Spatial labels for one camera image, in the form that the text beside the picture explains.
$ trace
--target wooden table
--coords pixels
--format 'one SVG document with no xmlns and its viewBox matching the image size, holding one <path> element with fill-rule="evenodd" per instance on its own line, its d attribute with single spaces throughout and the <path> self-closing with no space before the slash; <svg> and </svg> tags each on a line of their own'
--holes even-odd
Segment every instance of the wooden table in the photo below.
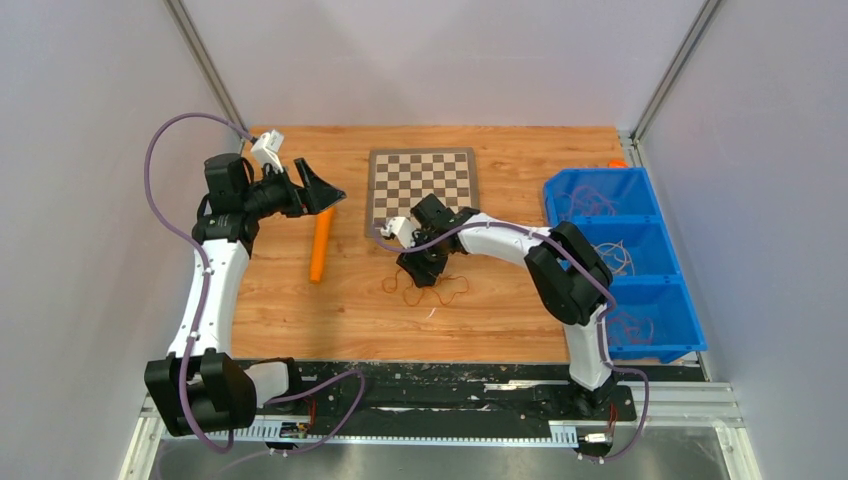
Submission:
<svg viewBox="0 0 848 480">
<path fill-rule="evenodd" d="M 314 218 L 275 216 L 261 222 L 236 307 L 235 356 L 568 361 L 562 325 L 545 311 L 527 272 L 515 265 L 453 255 L 445 273 L 465 276 L 470 290 L 448 306 L 432 293 L 407 306 L 401 295 L 409 280 L 403 275 L 398 291 L 384 292 L 381 282 L 398 267 L 395 254 L 364 235 L 368 154 L 375 148 L 473 147 L 481 209 L 503 220 L 543 225 L 543 183 L 563 168 L 606 166 L 623 158 L 615 129 L 276 128 L 286 135 L 283 163 L 291 166 L 292 159 L 305 157 L 321 178 L 347 192 L 347 199 L 337 206 L 319 285 L 308 281 Z M 253 161 L 248 151 L 245 156 Z M 439 288 L 449 297 L 462 286 L 458 280 Z"/>
</svg>

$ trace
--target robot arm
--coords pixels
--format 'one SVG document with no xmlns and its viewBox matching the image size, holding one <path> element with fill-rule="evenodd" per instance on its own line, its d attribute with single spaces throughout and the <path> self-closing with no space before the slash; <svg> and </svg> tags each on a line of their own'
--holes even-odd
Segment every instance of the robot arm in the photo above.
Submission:
<svg viewBox="0 0 848 480">
<path fill-rule="evenodd" d="M 430 242 L 460 225 L 478 225 L 460 230 L 424 251 L 401 254 L 397 263 L 410 274 L 416 286 L 435 284 L 451 253 L 488 255 L 527 268 L 545 308 L 565 324 L 571 379 L 591 392 L 593 403 L 605 400 L 615 380 L 598 342 L 597 323 L 605 308 L 604 298 L 576 269 L 564 269 L 560 264 L 563 259 L 554 249 L 525 233 L 535 232 L 560 243 L 608 287 L 612 274 L 577 227 L 563 222 L 555 228 L 520 225 L 516 230 L 490 228 L 488 224 L 500 221 L 471 208 L 454 213 L 434 195 L 421 200 L 412 208 L 412 214 L 420 228 L 408 218 L 394 217 L 381 229 L 381 235 L 396 238 L 409 248 Z"/>
<path fill-rule="evenodd" d="M 180 328 L 162 360 L 148 362 L 144 381 L 173 436 L 192 433 L 179 398 L 179 367 L 186 337 L 201 301 L 204 276 L 209 278 L 200 327 L 188 359 L 188 399 L 204 432 L 232 430 L 253 423 L 257 407 L 289 389 L 291 360 L 271 359 L 242 370 L 230 358 L 233 314 L 239 286 L 259 233 L 259 220 L 276 213 L 287 217 L 314 215 L 345 198 L 302 158 L 295 166 L 303 186 L 292 183 L 277 150 L 283 136 L 271 131 L 257 139 L 251 152 L 262 167 L 254 181 L 247 160 L 222 154 L 204 163 L 209 193 L 201 201 L 191 236 L 209 259 L 204 269 L 195 252 L 194 275 Z"/>
</svg>

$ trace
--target gray wall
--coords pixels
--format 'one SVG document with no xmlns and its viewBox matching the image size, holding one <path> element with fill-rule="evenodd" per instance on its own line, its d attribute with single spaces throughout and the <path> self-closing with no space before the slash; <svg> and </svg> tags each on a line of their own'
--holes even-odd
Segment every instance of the gray wall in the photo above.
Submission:
<svg viewBox="0 0 848 480">
<path fill-rule="evenodd" d="M 645 141 L 768 479 L 844 478 L 846 18 L 842 0 L 726 2 Z"/>
<path fill-rule="evenodd" d="M 0 474 L 111 479 L 189 286 L 155 222 L 156 128 L 216 104 L 162 2 L 4 2 L 0 15 Z M 190 226 L 223 127 L 175 127 L 155 195 Z"/>
<path fill-rule="evenodd" d="M 185 0 L 248 123 L 621 128 L 702 2 Z"/>
</svg>

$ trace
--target blue bin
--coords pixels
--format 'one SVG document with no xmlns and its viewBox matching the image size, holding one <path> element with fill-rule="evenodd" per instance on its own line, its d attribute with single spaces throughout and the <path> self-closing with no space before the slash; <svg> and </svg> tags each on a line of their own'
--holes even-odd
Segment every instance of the blue bin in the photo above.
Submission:
<svg viewBox="0 0 848 480">
<path fill-rule="evenodd" d="M 668 363 L 707 349 L 644 169 L 563 170 L 543 193 L 551 227 L 570 221 L 593 246 L 622 242 L 630 254 L 635 270 L 625 267 L 611 287 L 619 303 L 607 328 L 611 358 Z M 613 257 L 604 261 L 611 270 L 622 266 Z"/>
<path fill-rule="evenodd" d="M 567 169 L 545 182 L 549 225 L 594 216 L 657 216 L 659 205 L 642 168 Z"/>
<path fill-rule="evenodd" d="M 656 219 L 633 223 L 575 222 L 575 225 L 599 253 L 611 250 L 611 254 L 601 257 L 610 270 L 620 270 L 615 281 L 620 281 L 623 277 L 628 277 L 629 280 L 629 277 L 642 275 L 680 274 L 680 266 L 674 256 L 668 234 L 662 223 Z M 597 248 L 606 243 L 619 242 L 630 254 L 629 264 L 621 262 L 620 248 Z"/>
<path fill-rule="evenodd" d="M 614 360 L 659 358 L 663 363 L 707 349 L 686 285 L 675 279 L 616 283 L 610 292 L 618 308 L 607 316 Z"/>
</svg>

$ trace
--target orange carrot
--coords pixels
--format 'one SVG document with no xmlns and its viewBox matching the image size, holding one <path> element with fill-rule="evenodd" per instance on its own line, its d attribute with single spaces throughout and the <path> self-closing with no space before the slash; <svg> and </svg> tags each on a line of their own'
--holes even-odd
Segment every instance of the orange carrot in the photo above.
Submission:
<svg viewBox="0 0 848 480">
<path fill-rule="evenodd" d="M 312 261 L 309 264 L 309 281 L 320 283 L 324 275 L 324 263 L 327 260 L 327 244 L 330 241 L 330 223 L 336 207 L 315 216 L 315 237 L 312 239 Z"/>
</svg>

